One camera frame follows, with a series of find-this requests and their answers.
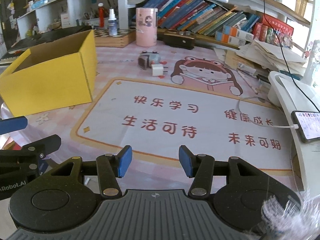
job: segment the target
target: pink checkered tablecloth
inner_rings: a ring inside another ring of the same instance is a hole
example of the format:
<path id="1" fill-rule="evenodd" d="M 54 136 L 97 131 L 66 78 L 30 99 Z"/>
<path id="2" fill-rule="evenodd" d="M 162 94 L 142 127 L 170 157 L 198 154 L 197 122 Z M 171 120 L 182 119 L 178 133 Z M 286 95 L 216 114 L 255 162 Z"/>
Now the pink checkered tablecloth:
<path id="1" fill-rule="evenodd" d="M 174 70 L 177 61 L 186 57 L 195 57 L 197 59 L 215 60 L 219 62 L 214 50 L 196 47 L 193 50 L 171 48 L 158 41 L 154 47 L 145 49 L 129 44 L 125 48 L 103 48 L 97 50 L 98 66 L 95 81 L 95 90 L 93 97 L 96 98 L 105 85 L 114 78 L 133 78 L 142 79 L 152 82 L 163 82 L 172 84 L 171 73 Z M 157 51 L 162 63 L 168 67 L 168 73 L 162 77 L 153 77 L 151 69 L 142 70 L 138 67 L 137 58 L 141 51 Z M 244 82 L 237 72 L 234 71 L 236 81 L 243 89 L 242 97 L 255 96 L 252 89 Z M 252 85 L 257 87 L 256 79 L 250 80 Z M 55 109 L 43 113 L 27 116 L 28 126 L 26 129 L 10 133 L 11 137 L 19 145 L 39 140 L 52 134 L 58 134 L 62 139 L 60 149 L 52 153 L 49 157 L 57 163 L 61 163 L 72 156 L 81 156 L 84 161 L 95 160 L 97 156 L 105 154 L 104 150 L 90 147 L 78 140 L 75 141 L 70 136 L 72 128 L 84 114 L 86 109 L 93 103 L 82 104 L 77 106 Z M 11 118 L 12 114 L 5 104 L 1 107 L 3 118 Z M 293 178 L 290 175 L 273 176 L 290 188 L 294 188 Z M 167 166 L 165 164 L 156 164 L 143 160 L 133 159 L 126 176 L 119 180 L 123 190 L 126 188 L 137 189 L 172 189 L 184 188 L 188 190 L 192 182 L 185 176 L 182 168 Z M 212 192 L 225 185 L 225 178 L 216 177 L 213 182 Z"/>

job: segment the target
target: dark door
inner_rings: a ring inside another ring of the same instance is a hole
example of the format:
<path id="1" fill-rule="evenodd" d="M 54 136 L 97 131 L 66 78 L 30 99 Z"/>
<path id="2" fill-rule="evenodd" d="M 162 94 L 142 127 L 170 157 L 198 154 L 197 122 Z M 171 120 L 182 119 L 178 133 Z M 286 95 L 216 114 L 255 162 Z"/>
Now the dark door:
<path id="1" fill-rule="evenodd" d="M 18 36 L 18 30 L 11 29 L 11 24 L 9 17 L 11 16 L 10 10 L 7 9 L 9 3 L 14 2 L 14 9 L 15 14 L 13 18 L 18 18 L 26 13 L 26 9 L 23 7 L 26 6 L 26 0 L 0 0 L 1 4 L 1 13 L 0 13 L 0 20 L 1 20 L 1 28 L 4 36 L 4 41 L 6 44 L 7 49 L 9 49 L 15 42 Z"/>

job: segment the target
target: cartoon girl reading book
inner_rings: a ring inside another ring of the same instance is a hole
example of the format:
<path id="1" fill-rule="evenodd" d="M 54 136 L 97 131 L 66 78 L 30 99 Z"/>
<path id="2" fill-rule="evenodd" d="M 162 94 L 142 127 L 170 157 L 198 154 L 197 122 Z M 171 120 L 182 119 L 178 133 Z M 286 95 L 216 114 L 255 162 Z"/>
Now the cartoon girl reading book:
<path id="1" fill-rule="evenodd" d="M 171 81 L 228 95 L 239 96 L 243 93 L 232 70 L 215 60 L 185 57 L 177 61 Z"/>

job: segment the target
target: yellow box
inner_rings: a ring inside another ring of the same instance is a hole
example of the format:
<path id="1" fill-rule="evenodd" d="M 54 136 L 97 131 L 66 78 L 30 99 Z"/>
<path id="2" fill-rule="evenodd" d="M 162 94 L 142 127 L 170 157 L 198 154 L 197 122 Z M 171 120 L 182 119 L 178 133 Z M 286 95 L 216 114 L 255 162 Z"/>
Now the yellow box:
<path id="1" fill-rule="evenodd" d="M 27 49 L 0 75 L 14 116 L 92 102 L 97 54 L 93 31 Z"/>

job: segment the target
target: pink cylindrical container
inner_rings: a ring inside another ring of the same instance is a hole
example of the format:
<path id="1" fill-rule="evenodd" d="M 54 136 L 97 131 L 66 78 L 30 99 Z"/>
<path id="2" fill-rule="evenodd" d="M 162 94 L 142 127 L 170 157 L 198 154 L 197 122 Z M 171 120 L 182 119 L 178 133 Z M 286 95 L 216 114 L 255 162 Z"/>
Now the pink cylindrical container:
<path id="1" fill-rule="evenodd" d="M 157 44 L 157 8 L 136 9 L 136 43 L 140 47 Z"/>

